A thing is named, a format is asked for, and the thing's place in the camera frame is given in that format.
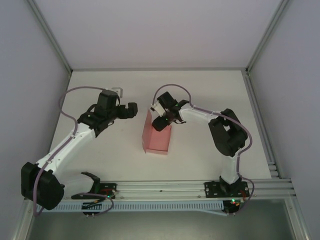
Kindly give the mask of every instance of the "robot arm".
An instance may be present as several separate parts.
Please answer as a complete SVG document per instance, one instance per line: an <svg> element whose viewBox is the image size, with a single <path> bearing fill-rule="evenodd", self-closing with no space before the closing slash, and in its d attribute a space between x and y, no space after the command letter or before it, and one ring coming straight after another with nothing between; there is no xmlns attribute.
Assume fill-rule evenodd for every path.
<svg viewBox="0 0 320 240"><path fill-rule="evenodd" d="M36 177L45 166L37 187L37 204L51 210L55 208L64 196L93 191L100 179L88 172L63 181L65 167L75 158L78 151L98 137L98 135L114 123L116 119L131 119L137 115L138 106L135 102L116 105L119 96L111 90L103 90L98 97L97 104L92 105L77 120L77 131L71 131L68 136L45 157L35 164L27 162L21 169L21 193L33 200ZM48 162L50 156L60 149L66 141L72 139Z"/></svg>
<svg viewBox="0 0 320 240"><path fill-rule="evenodd" d="M196 122L208 125L215 147L223 155L221 186L227 192L241 181L237 174L236 153L245 146L248 138L247 133L241 127L221 116L194 109L186 100L177 102L168 92L157 98L157 102L151 106L151 110L156 111L159 115L152 122L152 126L157 131L162 131L171 123L178 122L180 124ZM221 114L239 122L235 113L230 109L222 111Z"/></svg>

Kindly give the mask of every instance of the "pink container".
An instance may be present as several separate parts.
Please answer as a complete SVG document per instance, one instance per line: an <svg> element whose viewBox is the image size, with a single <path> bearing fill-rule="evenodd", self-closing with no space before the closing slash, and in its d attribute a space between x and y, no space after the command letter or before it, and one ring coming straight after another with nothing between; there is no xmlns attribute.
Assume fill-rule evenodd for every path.
<svg viewBox="0 0 320 240"><path fill-rule="evenodd" d="M148 111L142 133L142 147L145 153L168 155L171 126L162 131L157 131L152 126L152 116Z"/></svg>

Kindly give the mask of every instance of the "white wall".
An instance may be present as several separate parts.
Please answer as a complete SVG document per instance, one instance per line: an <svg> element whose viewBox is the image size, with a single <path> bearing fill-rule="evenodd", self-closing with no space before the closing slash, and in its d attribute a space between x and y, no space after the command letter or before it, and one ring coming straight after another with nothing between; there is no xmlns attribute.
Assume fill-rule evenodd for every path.
<svg viewBox="0 0 320 240"><path fill-rule="evenodd" d="M252 71L278 160L320 239L320 1L293 0Z"/></svg>
<svg viewBox="0 0 320 240"><path fill-rule="evenodd" d="M245 67L281 0L36 0L73 69Z"/></svg>
<svg viewBox="0 0 320 240"><path fill-rule="evenodd" d="M68 83L42 30L23 0L0 7L0 233L12 236L23 197L21 167L49 149L57 99Z"/></svg>

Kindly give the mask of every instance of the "white floor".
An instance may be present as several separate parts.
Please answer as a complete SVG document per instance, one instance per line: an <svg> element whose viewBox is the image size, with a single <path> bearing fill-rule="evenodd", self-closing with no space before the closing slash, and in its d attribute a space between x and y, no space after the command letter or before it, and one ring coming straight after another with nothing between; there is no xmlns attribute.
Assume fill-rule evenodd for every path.
<svg viewBox="0 0 320 240"><path fill-rule="evenodd" d="M103 181L214 180L221 174L221 154L215 148L207 125L173 125L168 156L145 154L142 132L155 91L168 83L180 84L192 94L192 102L209 110L232 109L253 136L252 148L243 154L240 172L251 179L271 178L257 125L240 71L75 71L70 88L97 86L123 88L121 104L136 102L133 119L117 119L93 142L85 146L65 173L88 171ZM163 91L180 101L188 95L177 87ZM100 91L80 89L67 95L63 110L76 119L95 104ZM52 147L73 128L60 116Z"/></svg>

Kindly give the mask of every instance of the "white table surface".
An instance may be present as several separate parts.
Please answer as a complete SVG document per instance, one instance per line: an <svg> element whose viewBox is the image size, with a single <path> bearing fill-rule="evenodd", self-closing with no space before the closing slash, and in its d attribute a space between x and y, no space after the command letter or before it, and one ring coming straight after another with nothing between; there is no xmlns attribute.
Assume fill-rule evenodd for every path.
<svg viewBox="0 0 320 240"><path fill-rule="evenodd" d="M121 87L121 104L136 102L133 119L117 119L98 138L86 145L65 168L69 176L88 171L103 181L174 181L218 179L222 155L216 149L209 127L188 122L173 125L167 156L147 153L142 132L155 91L164 84L187 88L192 102L209 110L232 109L252 134L253 145L240 160L240 173L251 179L270 179L270 171L241 71L74 71L69 89L78 86ZM164 88L179 102L188 95L177 87ZM63 110L76 119L95 104L100 91L80 89L67 95ZM60 116L52 148L73 128Z"/></svg>

